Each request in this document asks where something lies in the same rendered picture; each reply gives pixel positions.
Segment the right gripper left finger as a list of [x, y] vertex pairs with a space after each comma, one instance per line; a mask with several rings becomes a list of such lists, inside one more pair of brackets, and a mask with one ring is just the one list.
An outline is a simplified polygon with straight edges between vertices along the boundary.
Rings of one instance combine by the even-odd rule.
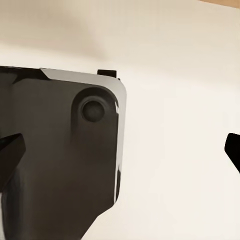
[[0, 138], [0, 193], [26, 153], [21, 133]]

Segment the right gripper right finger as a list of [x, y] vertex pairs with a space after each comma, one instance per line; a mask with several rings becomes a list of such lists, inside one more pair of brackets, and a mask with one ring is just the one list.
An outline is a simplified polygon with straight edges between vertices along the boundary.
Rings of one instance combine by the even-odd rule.
[[228, 133], [224, 151], [240, 173], [240, 135]]

